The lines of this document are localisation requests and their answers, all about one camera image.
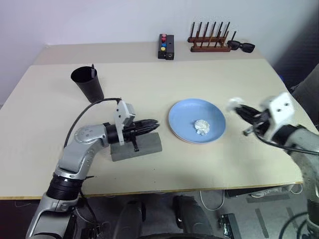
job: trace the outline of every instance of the sunglasses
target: sunglasses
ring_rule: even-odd
[[[239,41],[233,41],[233,40],[228,41],[227,45],[232,50],[237,50],[238,48],[241,48],[243,50],[243,52],[247,52],[247,53],[251,53],[255,49],[254,44],[240,43]]]

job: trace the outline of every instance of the white wall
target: white wall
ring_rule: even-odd
[[[275,64],[318,8],[318,0],[2,0],[0,104],[45,44],[156,41],[161,32],[184,41],[194,20],[229,20]]]

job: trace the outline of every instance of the gray floor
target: gray floor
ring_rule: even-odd
[[[132,199],[141,199],[147,208],[147,219],[143,224],[143,235],[158,233],[180,233],[176,226],[175,217],[171,208],[172,198],[181,193],[151,194],[117,196],[114,198],[92,198],[90,203],[94,207],[99,222],[105,222],[107,235],[113,233],[118,215],[123,206]],[[194,196],[201,205],[198,192],[182,193],[186,196]],[[215,208],[220,204],[222,194],[220,191],[203,192],[203,199],[209,208]],[[221,214],[234,213],[238,222],[239,230],[243,239],[278,238],[279,231],[284,222],[293,214],[306,211],[306,199],[303,193],[294,195],[292,193],[273,193],[261,199],[253,199],[249,195],[237,198],[226,198],[224,206],[216,211],[205,210],[215,232],[215,236],[223,237],[222,229],[219,228],[217,219]],[[79,212],[90,219],[86,209]],[[296,237],[298,225],[304,218],[296,220],[289,226],[285,237],[291,239]],[[84,224],[79,220],[79,227]]]

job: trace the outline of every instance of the wooden table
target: wooden table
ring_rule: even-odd
[[[248,124],[225,110],[228,100],[242,97],[258,108],[268,96],[286,88],[258,51],[190,53],[175,43],[175,60],[156,57],[156,43],[66,45],[45,48],[0,110],[0,199],[37,199],[48,188],[66,134],[89,104],[70,79],[71,72],[95,64],[105,97],[133,104],[136,120],[157,119],[163,151],[113,162],[110,148],[100,151],[83,191],[88,195],[154,191],[236,189],[302,182],[299,168],[282,150],[245,137]],[[205,145],[186,143],[170,130],[170,108],[186,98],[218,106],[226,132]],[[317,132],[294,100],[296,122]],[[115,103],[90,109],[76,128],[113,123]]]

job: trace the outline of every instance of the white tissue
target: white tissue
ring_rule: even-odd
[[[209,132],[209,123],[203,119],[196,120],[195,129],[197,130],[196,133],[200,135],[206,135]]]

